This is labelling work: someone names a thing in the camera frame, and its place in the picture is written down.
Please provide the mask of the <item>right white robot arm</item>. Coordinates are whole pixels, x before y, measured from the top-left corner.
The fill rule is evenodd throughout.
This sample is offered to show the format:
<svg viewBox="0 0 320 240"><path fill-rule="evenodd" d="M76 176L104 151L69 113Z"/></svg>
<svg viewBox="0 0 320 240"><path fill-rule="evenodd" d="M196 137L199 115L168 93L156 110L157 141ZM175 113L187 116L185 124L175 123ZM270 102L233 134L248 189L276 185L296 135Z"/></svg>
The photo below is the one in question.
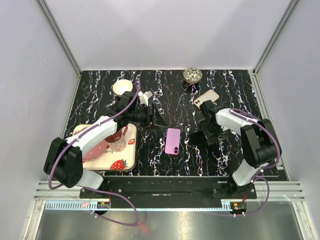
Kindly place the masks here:
<svg viewBox="0 0 320 240"><path fill-rule="evenodd" d="M276 167L280 161L282 149L273 124L237 108L216 107L211 100L201 103L200 110L204 116L199 124L200 134L206 145L217 143L224 130L240 137L243 161L227 185L228 195L239 198L259 173Z"/></svg>

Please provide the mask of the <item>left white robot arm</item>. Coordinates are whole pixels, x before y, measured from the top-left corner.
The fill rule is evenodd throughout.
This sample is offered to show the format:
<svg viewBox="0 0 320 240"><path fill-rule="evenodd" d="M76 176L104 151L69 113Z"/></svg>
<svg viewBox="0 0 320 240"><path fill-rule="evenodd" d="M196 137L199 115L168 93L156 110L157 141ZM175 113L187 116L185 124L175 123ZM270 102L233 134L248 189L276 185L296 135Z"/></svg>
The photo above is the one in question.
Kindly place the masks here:
<svg viewBox="0 0 320 240"><path fill-rule="evenodd" d="M83 158L97 144L130 122L165 127L167 124L152 102L152 96L151 91L126 91L105 115L85 130L67 139L55 138L50 144L43 168L49 176L49 188L55 189L52 180L56 180L60 187L89 188L95 197L103 198L108 193L108 186L99 173L84 169Z"/></svg>

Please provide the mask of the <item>black smartphone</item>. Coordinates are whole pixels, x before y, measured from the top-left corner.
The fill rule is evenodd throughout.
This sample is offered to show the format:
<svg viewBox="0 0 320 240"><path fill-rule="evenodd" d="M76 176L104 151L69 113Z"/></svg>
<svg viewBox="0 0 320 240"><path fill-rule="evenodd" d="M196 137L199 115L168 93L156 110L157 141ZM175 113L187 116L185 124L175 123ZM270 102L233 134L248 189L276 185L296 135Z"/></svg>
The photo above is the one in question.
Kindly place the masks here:
<svg viewBox="0 0 320 240"><path fill-rule="evenodd" d="M196 131L194 133L190 133L189 140L192 146L201 146L207 143L207 139L203 131Z"/></svg>

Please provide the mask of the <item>pink phone case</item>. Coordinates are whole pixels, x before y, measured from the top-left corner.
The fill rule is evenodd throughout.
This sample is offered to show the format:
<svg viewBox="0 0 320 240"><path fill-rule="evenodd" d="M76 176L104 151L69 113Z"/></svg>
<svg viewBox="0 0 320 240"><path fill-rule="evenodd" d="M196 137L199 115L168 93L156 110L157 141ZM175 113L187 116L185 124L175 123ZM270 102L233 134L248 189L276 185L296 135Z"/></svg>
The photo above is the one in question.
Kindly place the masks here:
<svg viewBox="0 0 320 240"><path fill-rule="evenodd" d="M219 99L219 95L212 89L208 90L207 92L203 93L201 96L196 98L193 101L193 104L200 109L200 106L205 101L212 101L213 103Z"/></svg>

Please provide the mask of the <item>purple smartphone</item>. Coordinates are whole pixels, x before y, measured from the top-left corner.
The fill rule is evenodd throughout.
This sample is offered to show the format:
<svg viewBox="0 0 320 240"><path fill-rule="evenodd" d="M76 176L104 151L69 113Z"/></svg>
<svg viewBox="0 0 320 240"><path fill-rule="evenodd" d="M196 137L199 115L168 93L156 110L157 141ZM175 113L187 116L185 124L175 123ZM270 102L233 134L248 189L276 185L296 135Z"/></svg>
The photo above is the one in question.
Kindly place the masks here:
<svg viewBox="0 0 320 240"><path fill-rule="evenodd" d="M168 128L165 139L164 152L168 155L177 155L179 153L181 140L181 130L178 128Z"/></svg>

